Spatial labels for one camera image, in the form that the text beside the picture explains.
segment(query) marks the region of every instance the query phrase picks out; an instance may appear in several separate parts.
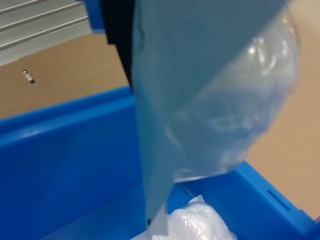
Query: plastic wrap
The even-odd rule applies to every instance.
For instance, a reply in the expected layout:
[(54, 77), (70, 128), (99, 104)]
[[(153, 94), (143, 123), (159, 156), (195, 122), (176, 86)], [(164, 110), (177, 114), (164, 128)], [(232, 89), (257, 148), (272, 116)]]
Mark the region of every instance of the plastic wrap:
[[(244, 4), (136, 2), (132, 79), (146, 222), (153, 234), (168, 233), (166, 199), (173, 184), (225, 174), (242, 163), (298, 78), (299, 49), (289, 19), (277, 18), (248, 45), (246, 38), (268, 20), (252, 11), (271, 7), (259, 1), (237, 9), (238, 2)], [(245, 27), (224, 19), (232, 14)], [(212, 24), (220, 17), (224, 22)]]
[(132, 240), (237, 240), (201, 195), (171, 213), (168, 223), (168, 236), (152, 236), (143, 232)]

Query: metal shelf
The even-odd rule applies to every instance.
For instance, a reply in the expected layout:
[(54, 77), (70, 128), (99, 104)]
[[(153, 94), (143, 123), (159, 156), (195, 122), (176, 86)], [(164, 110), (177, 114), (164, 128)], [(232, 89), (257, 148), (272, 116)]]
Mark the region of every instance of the metal shelf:
[[(66, 34), (68, 30), (73, 38), (91, 32), (87, 12), (81, 2), (1, 0), (0, 65), (24, 57), (26, 53), (31, 54), (70, 40), (72, 36)], [(26, 51), (23, 49), (26, 46), (31, 49)]]

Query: brown cardboard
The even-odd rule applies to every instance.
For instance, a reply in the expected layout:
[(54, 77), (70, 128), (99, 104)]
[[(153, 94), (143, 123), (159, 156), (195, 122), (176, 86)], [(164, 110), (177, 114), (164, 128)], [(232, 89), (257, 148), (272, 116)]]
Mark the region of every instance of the brown cardboard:
[(126, 84), (115, 46), (88, 34), (0, 66), (0, 119)]
[(270, 131), (248, 161), (294, 205), (320, 216), (320, 1), (296, 2), (301, 76)]

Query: blue plastic bin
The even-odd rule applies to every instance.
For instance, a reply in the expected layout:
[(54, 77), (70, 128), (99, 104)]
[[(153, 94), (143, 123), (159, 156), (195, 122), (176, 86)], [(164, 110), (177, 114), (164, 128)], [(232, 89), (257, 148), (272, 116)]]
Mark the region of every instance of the blue plastic bin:
[[(0, 121), (1, 240), (129, 240), (145, 230), (128, 87)], [(202, 194), (240, 240), (315, 240), (320, 225), (248, 163), (176, 185), (169, 211)]]

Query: white plastic bag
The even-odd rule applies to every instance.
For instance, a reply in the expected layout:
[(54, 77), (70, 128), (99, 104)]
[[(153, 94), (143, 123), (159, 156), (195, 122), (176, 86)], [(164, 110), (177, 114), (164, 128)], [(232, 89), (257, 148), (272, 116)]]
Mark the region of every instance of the white plastic bag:
[(168, 236), (144, 232), (132, 240), (236, 240), (219, 214), (200, 195), (168, 217)]

